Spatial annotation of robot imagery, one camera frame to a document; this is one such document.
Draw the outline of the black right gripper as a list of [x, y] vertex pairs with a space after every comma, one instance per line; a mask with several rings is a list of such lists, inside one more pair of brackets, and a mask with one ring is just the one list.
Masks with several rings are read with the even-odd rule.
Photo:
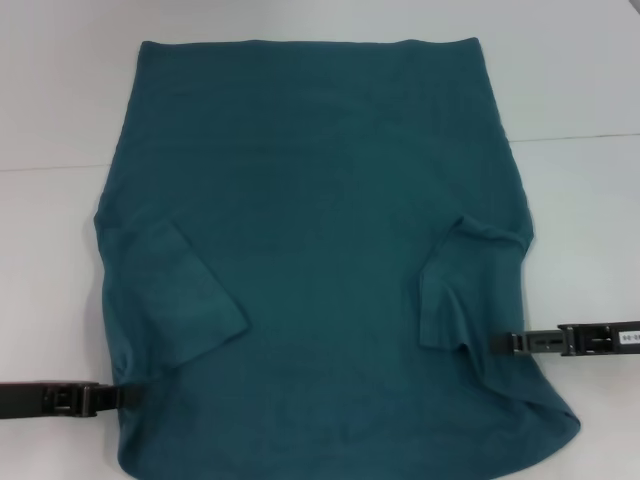
[[558, 329], [493, 336], [490, 352], [509, 356], [559, 353], [568, 357], [640, 354], [640, 321], [565, 324]]

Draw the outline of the blue teal shirt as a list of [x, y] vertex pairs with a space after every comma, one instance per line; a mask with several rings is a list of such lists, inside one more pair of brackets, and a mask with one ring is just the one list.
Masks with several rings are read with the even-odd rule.
[[580, 423], [530, 357], [477, 39], [144, 42], [94, 218], [136, 480], [493, 480]]

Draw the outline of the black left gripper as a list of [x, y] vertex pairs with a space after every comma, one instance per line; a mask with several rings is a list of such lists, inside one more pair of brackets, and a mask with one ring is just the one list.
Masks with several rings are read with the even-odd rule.
[[0, 419], [44, 416], [95, 417], [99, 412], [137, 406], [136, 385], [79, 383], [0, 383]]

